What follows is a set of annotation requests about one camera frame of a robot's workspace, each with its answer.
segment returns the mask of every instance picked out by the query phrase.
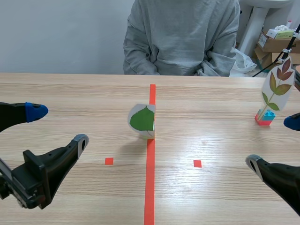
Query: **leaf picture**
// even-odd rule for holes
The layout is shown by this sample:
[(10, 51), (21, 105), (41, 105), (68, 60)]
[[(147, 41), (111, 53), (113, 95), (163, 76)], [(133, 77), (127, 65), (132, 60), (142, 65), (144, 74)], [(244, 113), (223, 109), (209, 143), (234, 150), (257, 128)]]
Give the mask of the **leaf picture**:
[(265, 103), (268, 104), (268, 96), (263, 92), (262, 92), (262, 96), (263, 96)]
[(282, 66), (282, 73), (285, 74), (289, 70), (290, 66), (291, 66), (291, 60), (288, 59), (287, 61), (284, 62)]
[(275, 103), (269, 103), (268, 106), (275, 111), (280, 110), (279, 107)]
[(145, 107), (131, 117), (130, 125), (139, 131), (153, 131), (154, 112)]
[(281, 84), (276, 88), (274, 93), (279, 96), (284, 95), (291, 89), (291, 87), (292, 86), (289, 84)]
[(272, 90), (273, 92), (275, 92), (275, 91), (276, 91), (276, 87), (277, 87), (277, 85), (276, 85), (275, 76), (274, 76), (274, 74), (273, 74), (273, 72), (272, 72), (272, 73), (271, 73), (271, 77), (270, 77), (270, 88), (271, 88), (271, 90)]
[(289, 79), (291, 77), (292, 74), (293, 74), (293, 72), (287, 72), (285, 74), (282, 74), (281, 80), (286, 81), (287, 79)]

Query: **blue lego block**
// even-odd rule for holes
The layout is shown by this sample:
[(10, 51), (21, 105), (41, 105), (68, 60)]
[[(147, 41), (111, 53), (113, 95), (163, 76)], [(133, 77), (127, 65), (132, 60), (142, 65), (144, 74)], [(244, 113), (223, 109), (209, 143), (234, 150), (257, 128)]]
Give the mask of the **blue lego block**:
[(263, 121), (272, 121), (276, 117), (275, 113), (273, 113), (270, 109), (266, 111), (261, 120)]

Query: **red tape line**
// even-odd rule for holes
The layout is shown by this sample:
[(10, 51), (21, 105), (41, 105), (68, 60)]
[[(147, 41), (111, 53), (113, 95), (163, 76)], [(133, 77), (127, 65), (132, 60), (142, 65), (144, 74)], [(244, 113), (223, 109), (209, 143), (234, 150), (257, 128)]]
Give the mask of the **red tape line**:
[[(155, 84), (151, 84), (149, 104), (155, 105), (155, 103), (156, 103), (156, 86)], [(154, 219), (155, 219), (154, 191), (155, 191), (155, 139), (148, 139), (144, 225), (154, 225)]]

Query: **white wall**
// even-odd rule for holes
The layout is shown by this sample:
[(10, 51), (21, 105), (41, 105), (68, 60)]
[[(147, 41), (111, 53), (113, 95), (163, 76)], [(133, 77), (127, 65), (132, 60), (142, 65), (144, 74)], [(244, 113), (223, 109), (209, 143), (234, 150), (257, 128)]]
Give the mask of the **white wall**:
[[(240, 42), (246, 29), (246, 25), (249, 20), (251, 6), (240, 2), (240, 8), (243, 14), (240, 16), (240, 26), (237, 36), (237, 42)], [(292, 20), (291, 28), (297, 28), (300, 24), (300, 0), (294, 0), (294, 3), (280, 9), (270, 9), (265, 24), (264, 31), (268, 31), (270, 28), (275, 28), (278, 25), (285, 25), (288, 20)]]
[(134, 0), (0, 0), (0, 72), (122, 74)]
[(249, 18), (250, 18), (250, 13), (252, 10), (252, 7), (240, 2), (240, 9), (243, 11), (243, 13), (240, 15), (240, 25), (239, 25), (239, 30), (237, 34), (237, 42), (240, 43), (240, 41), (243, 38), (243, 34), (246, 30), (246, 26), (248, 24)]
[(291, 28), (295, 29), (300, 24), (300, 0), (295, 0), (293, 4), (280, 9), (270, 9), (264, 30), (268, 31), (278, 25), (285, 25), (287, 21), (292, 20)]

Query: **paper card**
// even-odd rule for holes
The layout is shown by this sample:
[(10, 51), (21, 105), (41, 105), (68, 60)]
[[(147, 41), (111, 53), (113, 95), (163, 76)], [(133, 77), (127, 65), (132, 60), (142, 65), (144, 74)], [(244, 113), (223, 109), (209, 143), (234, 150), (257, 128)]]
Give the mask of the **paper card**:
[(283, 110), (293, 90), (295, 71), (292, 69), (292, 58), (288, 57), (283, 64), (274, 67), (268, 74), (262, 87), (264, 108), (258, 120), (270, 109), (273, 112)]
[(137, 104), (129, 113), (128, 125), (147, 139), (154, 138), (155, 105)]

